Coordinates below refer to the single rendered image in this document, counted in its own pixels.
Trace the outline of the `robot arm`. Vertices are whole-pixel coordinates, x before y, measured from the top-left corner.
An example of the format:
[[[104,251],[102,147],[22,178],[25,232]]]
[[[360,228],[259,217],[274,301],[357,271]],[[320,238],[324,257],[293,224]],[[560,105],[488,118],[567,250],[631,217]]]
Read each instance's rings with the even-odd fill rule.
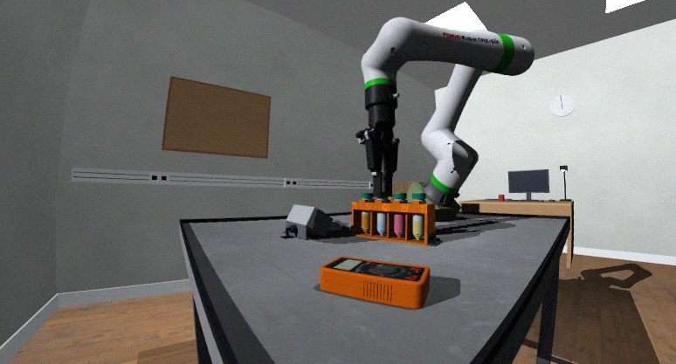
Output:
[[[396,17],[380,30],[362,57],[366,110],[376,105],[397,109],[397,72],[407,61],[456,64],[421,136],[424,148],[438,161],[431,179],[422,186],[430,201],[451,206],[479,159],[454,131],[481,73],[520,75],[534,58],[534,48],[525,38],[483,29],[458,31]]]

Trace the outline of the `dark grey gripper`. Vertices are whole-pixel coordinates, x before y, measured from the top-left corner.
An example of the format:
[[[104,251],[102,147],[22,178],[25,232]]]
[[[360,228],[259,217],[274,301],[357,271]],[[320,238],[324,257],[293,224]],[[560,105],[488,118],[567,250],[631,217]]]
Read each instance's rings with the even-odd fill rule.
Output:
[[[393,106],[376,105],[369,108],[371,128],[362,136],[365,140],[368,169],[373,176],[374,197],[383,197],[383,191],[389,192],[392,196],[392,177],[397,171],[397,152],[400,141],[394,137],[392,128],[395,124]],[[385,174],[381,172],[382,165]]]

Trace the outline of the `orange digital multimeter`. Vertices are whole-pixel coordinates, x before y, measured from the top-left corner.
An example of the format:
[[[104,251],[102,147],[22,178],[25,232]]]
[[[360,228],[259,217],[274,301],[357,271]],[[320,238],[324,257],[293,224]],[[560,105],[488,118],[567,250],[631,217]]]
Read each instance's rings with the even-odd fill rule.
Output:
[[[339,257],[321,267],[323,291],[392,306],[422,308],[429,285],[422,265]]]

